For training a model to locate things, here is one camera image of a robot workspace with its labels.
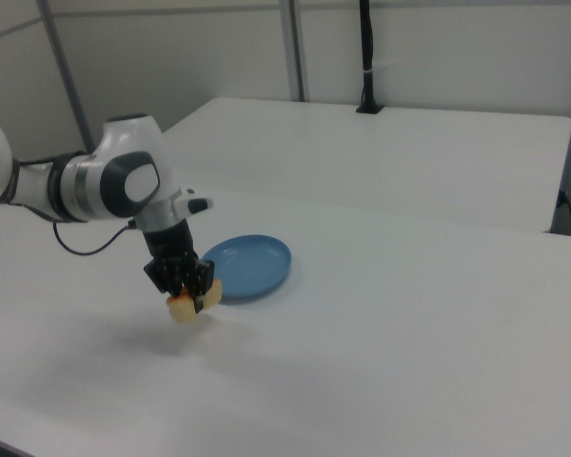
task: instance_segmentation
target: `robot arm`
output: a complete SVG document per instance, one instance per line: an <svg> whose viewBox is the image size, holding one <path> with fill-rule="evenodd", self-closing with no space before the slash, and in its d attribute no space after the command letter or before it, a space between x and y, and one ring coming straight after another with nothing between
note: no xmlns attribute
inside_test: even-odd
<svg viewBox="0 0 571 457"><path fill-rule="evenodd" d="M133 218L152 260L145 272L161 292L186 288L197 312L211 288L213 264L199 260L187 218L212 202L183 195L163 135L150 116L109 119L93 154L13 160L0 129L0 204L26 207L51 222Z"/></svg>

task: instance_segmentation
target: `blue plate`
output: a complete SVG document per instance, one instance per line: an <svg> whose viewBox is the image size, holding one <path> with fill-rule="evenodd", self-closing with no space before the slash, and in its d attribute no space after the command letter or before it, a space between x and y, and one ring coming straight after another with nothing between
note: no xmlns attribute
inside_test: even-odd
<svg viewBox="0 0 571 457"><path fill-rule="evenodd" d="M265 235L231 238L210 249L204 260L216 264L226 298L250 298L276 288L287 276L292 254L286 244Z"/></svg>

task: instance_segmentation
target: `white table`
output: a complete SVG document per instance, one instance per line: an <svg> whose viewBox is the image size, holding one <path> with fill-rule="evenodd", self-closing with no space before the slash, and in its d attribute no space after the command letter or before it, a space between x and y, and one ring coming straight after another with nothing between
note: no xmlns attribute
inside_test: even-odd
<svg viewBox="0 0 571 457"><path fill-rule="evenodd" d="M260 232L294 260L273 294L190 327L142 272L141 234L81 259L0 208L0 440L46 457L571 457L571 238L207 193L199 252ZM63 234L89 248L120 225Z"/></svg>
<svg viewBox="0 0 571 457"><path fill-rule="evenodd" d="M166 132L186 182L549 230L571 120L219 98Z"/></svg>

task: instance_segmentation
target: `table surface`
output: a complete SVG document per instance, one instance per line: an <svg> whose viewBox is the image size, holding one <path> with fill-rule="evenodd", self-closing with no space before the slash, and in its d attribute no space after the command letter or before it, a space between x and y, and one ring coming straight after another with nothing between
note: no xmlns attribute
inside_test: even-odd
<svg viewBox="0 0 571 457"><path fill-rule="evenodd" d="M186 183L549 230L564 117L218 98L166 132Z"/></svg>
<svg viewBox="0 0 571 457"><path fill-rule="evenodd" d="M0 207L0 440L34 455L571 456L571 238L205 189L196 248L292 249L170 321L138 232L77 258ZM122 223L68 226L76 248Z"/></svg>

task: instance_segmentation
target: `white wall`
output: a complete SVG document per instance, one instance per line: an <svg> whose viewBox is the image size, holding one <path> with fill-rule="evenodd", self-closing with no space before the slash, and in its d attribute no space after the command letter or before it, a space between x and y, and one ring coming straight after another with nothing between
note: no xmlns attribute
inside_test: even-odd
<svg viewBox="0 0 571 457"><path fill-rule="evenodd" d="M359 13L318 3L343 2L303 1L308 98L359 104ZM377 8L371 14L375 62L398 59L375 75L379 101L571 117L571 5ZM564 186L571 199L571 148ZM559 211L563 232L565 216Z"/></svg>
<svg viewBox="0 0 571 457"><path fill-rule="evenodd" d="M22 159L83 146L34 0L0 0L0 126Z"/></svg>
<svg viewBox="0 0 571 457"><path fill-rule="evenodd" d="M216 96L292 97L277 0L49 4L96 142L116 114L165 130Z"/></svg>

